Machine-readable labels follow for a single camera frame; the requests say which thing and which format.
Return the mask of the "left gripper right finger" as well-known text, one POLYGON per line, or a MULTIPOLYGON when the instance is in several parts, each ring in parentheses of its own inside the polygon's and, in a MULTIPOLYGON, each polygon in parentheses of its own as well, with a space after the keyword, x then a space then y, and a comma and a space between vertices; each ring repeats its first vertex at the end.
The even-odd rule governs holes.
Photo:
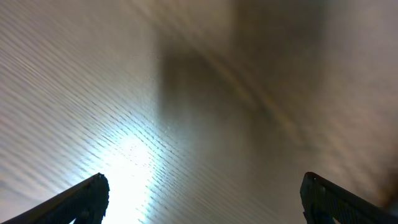
POLYGON ((397 223, 397 215, 379 208, 314 172, 306 172, 300 187, 308 224, 397 223))

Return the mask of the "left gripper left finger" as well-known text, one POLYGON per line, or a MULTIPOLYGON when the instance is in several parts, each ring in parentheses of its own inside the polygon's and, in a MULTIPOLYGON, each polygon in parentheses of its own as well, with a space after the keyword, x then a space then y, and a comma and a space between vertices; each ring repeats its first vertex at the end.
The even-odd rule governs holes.
POLYGON ((108 205, 108 180, 97 173, 2 224, 101 224, 108 205))

